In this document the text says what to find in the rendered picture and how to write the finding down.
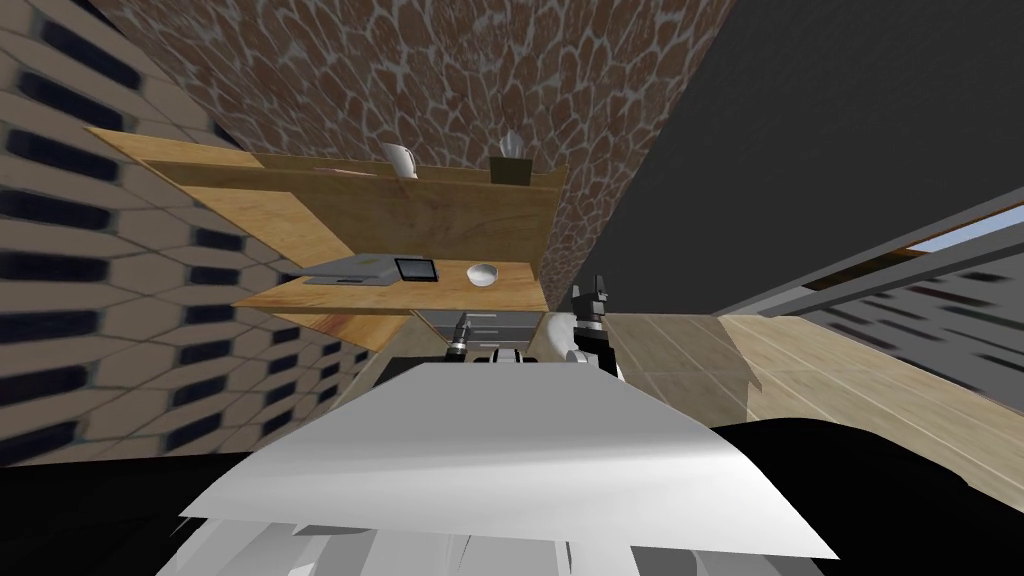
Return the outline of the dark tissue box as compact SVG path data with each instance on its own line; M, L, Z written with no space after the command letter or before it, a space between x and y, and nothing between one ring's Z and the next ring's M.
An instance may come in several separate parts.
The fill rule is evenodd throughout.
M489 158L490 182L499 186L529 186L534 160L526 156L522 137L509 130L499 141L500 154Z

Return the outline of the wooden desk with hutch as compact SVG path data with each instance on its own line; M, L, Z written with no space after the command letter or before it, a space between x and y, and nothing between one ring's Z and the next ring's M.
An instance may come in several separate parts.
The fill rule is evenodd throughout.
M380 351L422 310L546 313L540 265L561 188L559 169L535 186L497 186L483 170L425 166L399 178L384 162L252 154L95 129L94 135L246 231L299 268L357 253L418 255L438 282L388 287L291 281L242 305ZM488 287L466 270L498 268Z

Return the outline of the grey drawer unit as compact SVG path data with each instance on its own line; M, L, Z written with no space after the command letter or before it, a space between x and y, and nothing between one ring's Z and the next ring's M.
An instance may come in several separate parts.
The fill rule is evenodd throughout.
M536 311L422 310L417 314L446 341L452 339L456 325L465 316L470 326L466 339L470 352L514 348L525 353L544 317L542 312Z

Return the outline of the white mug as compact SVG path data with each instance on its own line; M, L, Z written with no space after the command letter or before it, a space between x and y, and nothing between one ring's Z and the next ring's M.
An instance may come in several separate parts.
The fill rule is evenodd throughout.
M416 160L410 149L397 143L382 143L381 147L397 177L418 178Z

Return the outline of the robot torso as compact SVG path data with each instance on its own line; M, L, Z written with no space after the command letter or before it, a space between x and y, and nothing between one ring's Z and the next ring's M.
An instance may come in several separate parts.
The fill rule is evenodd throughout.
M584 363L425 363L256 450L156 576L780 576L834 551L711 428Z

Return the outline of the grey laptop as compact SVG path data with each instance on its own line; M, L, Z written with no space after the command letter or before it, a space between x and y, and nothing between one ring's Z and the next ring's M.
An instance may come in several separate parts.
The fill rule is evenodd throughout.
M357 254L296 272L310 285L390 286L401 280L394 254Z

